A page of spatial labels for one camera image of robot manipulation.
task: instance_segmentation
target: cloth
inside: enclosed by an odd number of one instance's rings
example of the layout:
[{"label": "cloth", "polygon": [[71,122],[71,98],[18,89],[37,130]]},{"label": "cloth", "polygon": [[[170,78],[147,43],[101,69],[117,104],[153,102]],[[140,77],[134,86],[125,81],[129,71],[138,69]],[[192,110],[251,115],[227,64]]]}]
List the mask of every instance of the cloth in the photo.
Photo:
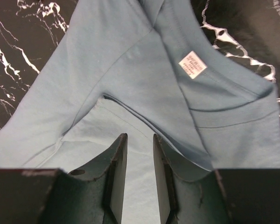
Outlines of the cloth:
[{"label": "cloth", "polygon": [[[191,79],[191,51],[207,68]],[[152,139],[200,167],[280,168],[274,84],[216,52],[187,0],[79,0],[0,131],[0,167],[82,166],[128,134],[122,223],[159,223]]]}]

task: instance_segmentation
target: care label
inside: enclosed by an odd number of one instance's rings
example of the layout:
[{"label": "care label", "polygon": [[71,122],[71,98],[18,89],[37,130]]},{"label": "care label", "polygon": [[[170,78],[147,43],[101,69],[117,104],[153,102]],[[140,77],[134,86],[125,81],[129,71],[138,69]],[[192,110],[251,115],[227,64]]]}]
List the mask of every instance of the care label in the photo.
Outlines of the care label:
[{"label": "care label", "polygon": [[207,68],[194,51],[191,51],[187,56],[185,56],[185,58],[179,62],[179,65],[192,79],[196,78]]}]

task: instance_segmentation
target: screw hole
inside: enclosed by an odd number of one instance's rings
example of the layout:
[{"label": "screw hole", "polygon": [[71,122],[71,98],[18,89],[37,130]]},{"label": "screw hole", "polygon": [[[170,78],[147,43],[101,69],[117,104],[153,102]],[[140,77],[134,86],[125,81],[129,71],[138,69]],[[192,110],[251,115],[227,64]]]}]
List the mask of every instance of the screw hole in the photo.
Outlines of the screw hole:
[{"label": "screw hole", "polygon": [[81,175],[84,173],[85,173],[85,170],[83,170],[83,169],[75,169],[70,172],[70,175],[77,176],[77,175]]}]

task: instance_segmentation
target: blue-gray fabric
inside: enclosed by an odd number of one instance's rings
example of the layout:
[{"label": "blue-gray fabric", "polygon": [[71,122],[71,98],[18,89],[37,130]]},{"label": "blue-gray fabric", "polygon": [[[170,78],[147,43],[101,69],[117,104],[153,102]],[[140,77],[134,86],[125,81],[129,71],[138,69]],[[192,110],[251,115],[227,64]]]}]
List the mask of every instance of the blue-gray fabric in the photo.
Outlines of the blue-gray fabric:
[{"label": "blue-gray fabric", "polygon": [[[191,51],[207,65],[195,79],[178,65]],[[207,170],[280,168],[276,98],[212,48],[189,0],[79,0],[0,131],[0,167],[71,171],[127,133],[122,222],[159,223],[153,133]]]}]

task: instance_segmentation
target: black marble surface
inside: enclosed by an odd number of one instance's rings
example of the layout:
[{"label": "black marble surface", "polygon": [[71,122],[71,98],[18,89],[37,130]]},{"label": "black marble surface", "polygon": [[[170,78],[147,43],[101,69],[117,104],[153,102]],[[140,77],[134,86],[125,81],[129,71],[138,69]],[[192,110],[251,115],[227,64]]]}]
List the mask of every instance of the black marble surface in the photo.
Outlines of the black marble surface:
[{"label": "black marble surface", "polygon": [[[65,34],[78,0],[0,0],[0,129]],[[280,0],[191,0],[215,49],[279,87]]]}]

